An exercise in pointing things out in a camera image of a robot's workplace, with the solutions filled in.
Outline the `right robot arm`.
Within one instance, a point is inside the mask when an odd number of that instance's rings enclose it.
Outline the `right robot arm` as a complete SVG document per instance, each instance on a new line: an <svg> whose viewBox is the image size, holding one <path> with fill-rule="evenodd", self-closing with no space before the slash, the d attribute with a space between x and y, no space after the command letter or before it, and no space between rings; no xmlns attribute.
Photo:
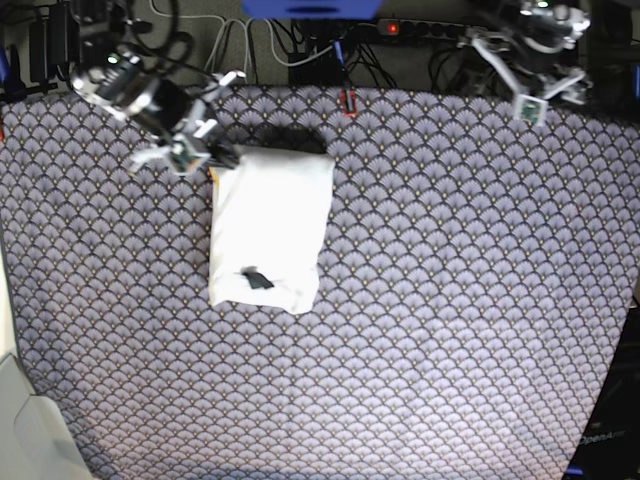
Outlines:
<svg viewBox="0 0 640 480"><path fill-rule="evenodd" d="M144 42L152 24L138 18L131 1L74 1L79 62L72 90L118 121L131 121L151 136L131 157L131 172L162 160L178 176L201 166L234 169L237 150L223 140L213 103L244 77L211 73L189 64L193 36L180 29L178 2L169 4L169 28L158 46Z"/></svg>

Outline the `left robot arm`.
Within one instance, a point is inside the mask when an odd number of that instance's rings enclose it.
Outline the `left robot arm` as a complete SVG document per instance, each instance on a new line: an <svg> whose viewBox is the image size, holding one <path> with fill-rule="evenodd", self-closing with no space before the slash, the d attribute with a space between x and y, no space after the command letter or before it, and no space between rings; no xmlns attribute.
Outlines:
<svg viewBox="0 0 640 480"><path fill-rule="evenodd" d="M591 25L573 1L474 1L490 27L469 27L459 40L487 62L516 100L556 97L583 105L592 82L565 58Z"/></svg>

